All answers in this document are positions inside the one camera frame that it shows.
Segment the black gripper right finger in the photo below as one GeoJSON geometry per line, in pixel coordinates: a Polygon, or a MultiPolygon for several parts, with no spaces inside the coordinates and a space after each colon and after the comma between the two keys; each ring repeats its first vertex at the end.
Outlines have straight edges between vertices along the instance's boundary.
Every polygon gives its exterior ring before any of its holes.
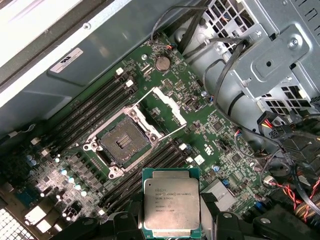
{"type": "Polygon", "coordinates": [[[312,231],[276,205],[251,223],[234,213],[220,211],[212,193],[201,193],[201,221],[208,240],[310,240],[312,231]]]}

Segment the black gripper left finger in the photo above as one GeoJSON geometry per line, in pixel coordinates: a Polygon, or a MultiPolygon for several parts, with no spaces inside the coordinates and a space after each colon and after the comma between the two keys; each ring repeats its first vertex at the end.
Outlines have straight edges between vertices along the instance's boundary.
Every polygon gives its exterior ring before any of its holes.
{"type": "Polygon", "coordinates": [[[83,217],[57,233],[52,240],[143,240],[139,228],[142,219],[143,196],[134,195],[129,201],[128,211],[115,212],[111,219],[101,224],[93,217],[83,217]]]}

